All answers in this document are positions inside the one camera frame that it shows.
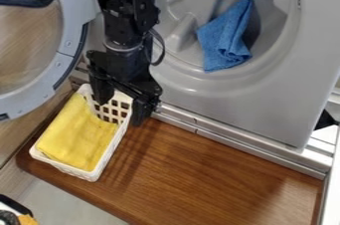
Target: white basket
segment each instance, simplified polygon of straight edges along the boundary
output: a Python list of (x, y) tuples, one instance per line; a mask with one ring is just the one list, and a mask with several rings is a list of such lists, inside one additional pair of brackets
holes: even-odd
[(115, 91), (113, 99), (110, 100), (108, 104), (101, 107), (96, 101), (93, 100), (93, 92), (90, 85), (82, 85), (78, 90), (78, 93), (85, 97), (93, 113), (95, 113), (101, 119), (117, 123), (119, 126), (118, 131), (115, 133), (111, 143), (107, 147), (102, 158), (99, 160), (94, 171), (86, 172), (81, 169), (49, 159), (44, 153), (36, 148), (36, 144), (39, 140), (31, 147), (30, 154), (35, 159), (53, 165), (61, 172), (87, 181), (97, 181), (110, 158), (112, 157), (114, 151), (118, 147), (121, 139), (126, 133), (132, 115), (132, 98), (125, 95), (124, 93)]

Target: floor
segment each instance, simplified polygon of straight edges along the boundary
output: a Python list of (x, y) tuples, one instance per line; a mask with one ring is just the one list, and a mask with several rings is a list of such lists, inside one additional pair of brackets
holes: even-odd
[(43, 225), (125, 225), (120, 219), (37, 179), (19, 202), (32, 210)]

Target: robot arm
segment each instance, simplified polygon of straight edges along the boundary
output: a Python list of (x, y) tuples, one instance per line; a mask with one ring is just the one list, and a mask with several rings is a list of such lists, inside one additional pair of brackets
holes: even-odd
[(141, 125), (159, 103), (161, 87), (149, 73), (153, 39), (164, 47), (152, 30), (158, 23), (159, 9), (154, 0), (98, 0), (105, 24), (106, 52), (88, 51), (90, 84), (100, 105), (120, 90), (134, 99), (132, 124)]

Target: yellow object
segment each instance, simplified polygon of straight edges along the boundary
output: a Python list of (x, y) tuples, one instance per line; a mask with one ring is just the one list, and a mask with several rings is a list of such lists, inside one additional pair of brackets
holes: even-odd
[(94, 115), (80, 94), (74, 94), (37, 143), (48, 158), (93, 171), (118, 126)]
[(30, 215), (20, 215), (18, 218), (20, 225), (39, 225), (38, 222)]

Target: blue towel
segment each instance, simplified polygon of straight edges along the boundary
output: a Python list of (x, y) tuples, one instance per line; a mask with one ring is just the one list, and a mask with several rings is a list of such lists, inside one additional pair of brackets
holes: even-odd
[(204, 51), (206, 73), (235, 67), (252, 57), (242, 35), (247, 28), (253, 6), (254, 0), (241, 0), (197, 31)]

